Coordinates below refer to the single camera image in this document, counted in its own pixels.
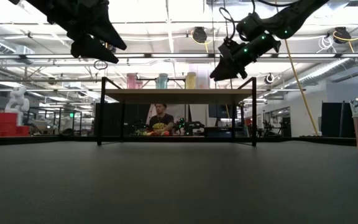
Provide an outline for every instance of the humanoid robot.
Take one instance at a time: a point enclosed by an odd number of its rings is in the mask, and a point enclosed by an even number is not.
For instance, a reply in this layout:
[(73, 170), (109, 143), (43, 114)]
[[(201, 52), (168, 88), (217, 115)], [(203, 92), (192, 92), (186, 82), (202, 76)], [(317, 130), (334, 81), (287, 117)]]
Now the humanoid robot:
[(17, 113), (17, 125), (23, 125), (23, 112), (28, 112), (30, 109), (30, 102), (24, 98), (26, 92), (25, 87), (15, 87), (10, 93), (11, 99), (5, 106), (5, 113)]

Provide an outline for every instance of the man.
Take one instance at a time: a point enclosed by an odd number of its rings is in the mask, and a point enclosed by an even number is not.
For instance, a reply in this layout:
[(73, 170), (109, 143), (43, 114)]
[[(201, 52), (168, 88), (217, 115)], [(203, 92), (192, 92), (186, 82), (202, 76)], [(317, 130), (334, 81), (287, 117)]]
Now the man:
[(153, 116), (150, 119), (150, 127), (153, 128), (154, 133), (161, 134), (164, 131), (171, 132), (174, 124), (173, 124), (173, 116), (169, 115), (165, 112), (167, 109), (166, 104), (156, 103), (155, 110), (157, 112), (156, 116)]

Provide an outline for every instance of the dark gray table surface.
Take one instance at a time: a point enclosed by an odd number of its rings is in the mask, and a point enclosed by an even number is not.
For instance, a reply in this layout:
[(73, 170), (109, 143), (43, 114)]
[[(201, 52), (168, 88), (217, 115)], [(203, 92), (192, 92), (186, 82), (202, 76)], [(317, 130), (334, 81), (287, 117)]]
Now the dark gray table surface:
[(0, 223), (358, 223), (355, 147), (0, 146)]

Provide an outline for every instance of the ceiling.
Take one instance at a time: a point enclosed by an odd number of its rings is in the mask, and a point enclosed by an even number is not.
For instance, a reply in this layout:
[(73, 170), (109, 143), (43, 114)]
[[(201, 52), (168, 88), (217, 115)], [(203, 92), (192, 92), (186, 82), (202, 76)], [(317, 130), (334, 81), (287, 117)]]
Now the ceiling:
[[(349, 1), (332, 1), (316, 11), (305, 22), (297, 34), (288, 40), (293, 53), (316, 53), (321, 50), (319, 41), (322, 36), (334, 30), (337, 26), (345, 26), (353, 37), (358, 37), (358, 7), (345, 7)], [(110, 0), (109, 16), (118, 33), (126, 42), (128, 48), (125, 53), (219, 53), (218, 47), (226, 36), (226, 24), (219, 13), (219, 7), (211, 7), (205, 0)], [(239, 21), (252, 11), (249, 2), (237, 3), (230, 1), (227, 10), (232, 17)], [(274, 15), (274, 7), (257, 3), (256, 11), (262, 17)], [(186, 37), (194, 27), (205, 27), (210, 44), (207, 46), (195, 43)], [(229, 35), (232, 25), (227, 25)], [(8, 0), (0, 0), (0, 38), (13, 44), (27, 46), (36, 54), (69, 54), (71, 41), (66, 37), (66, 31), (58, 25), (50, 25), (47, 18), (27, 2), (22, 7), (11, 4)], [(348, 45), (334, 44), (337, 52), (349, 50)], [(280, 53), (286, 53), (285, 46)], [(36, 63), (48, 60), (36, 60)], [(59, 66), (42, 68), (35, 72), (32, 78), (64, 77), (91, 78), (97, 73), (107, 75), (119, 85), (126, 87), (127, 73), (138, 73), (142, 78), (155, 78), (159, 73), (167, 73), (169, 77), (182, 77), (189, 72), (191, 60), (156, 60), (152, 58), (121, 60), (118, 65), (109, 65), (108, 69), (98, 71), (92, 66)], [(211, 70), (219, 61), (197, 61), (208, 63)], [(315, 63), (297, 63), (299, 72), (309, 69)], [(29, 66), (34, 72), (39, 67)], [(24, 65), (17, 64), (7, 69), (24, 76)], [(289, 62), (257, 62), (246, 67), (247, 73), (258, 78), (258, 86), (264, 85), (264, 76), (272, 73), (281, 75), (283, 82), (293, 76)], [(239, 86), (242, 79), (233, 80), (233, 87)], [(218, 87), (229, 88), (229, 81), (219, 82)], [(85, 87), (100, 87), (99, 83), (84, 83)], [(177, 83), (169, 83), (169, 88), (180, 88)], [(154, 82), (149, 82), (145, 88), (155, 88)]]

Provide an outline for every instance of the wooden tabletop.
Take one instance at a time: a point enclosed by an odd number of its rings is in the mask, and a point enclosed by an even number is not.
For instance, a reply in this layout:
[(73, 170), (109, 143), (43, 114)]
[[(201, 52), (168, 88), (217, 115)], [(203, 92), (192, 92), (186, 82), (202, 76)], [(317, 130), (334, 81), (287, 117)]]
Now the wooden tabletop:
[(106, 90), (120, 103), (231, 104), (252, 95), (252, 90)]

